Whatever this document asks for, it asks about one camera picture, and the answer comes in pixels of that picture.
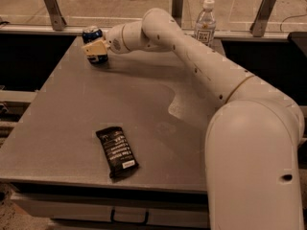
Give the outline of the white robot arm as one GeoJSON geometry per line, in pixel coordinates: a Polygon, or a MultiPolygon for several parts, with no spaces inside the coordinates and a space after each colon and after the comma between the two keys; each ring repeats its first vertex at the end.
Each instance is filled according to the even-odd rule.
{"type": "Polygon", "coordinates": [[[84,45],[107,51],[172,51],[216,107],[205,135],[211,230],[304,230],[297,147],[304,116],[289,96],[185,34],[153,8],[84,45]]]}

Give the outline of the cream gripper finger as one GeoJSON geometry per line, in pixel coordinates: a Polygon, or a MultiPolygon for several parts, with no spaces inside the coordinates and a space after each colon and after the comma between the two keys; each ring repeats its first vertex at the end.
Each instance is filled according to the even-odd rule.
{"type": "Polygon", "coordinates": [[[92,57],[92,56],[103,56],[103,55],[106,55],[106,54],[100,54],[98,52],[98,46],[96,44],[96,41],[97,40],[94,40],[92,42],[89,42],[85,45],[83,45],[83,51],[84,53],[88,56],[88,57],[92,57]]]}

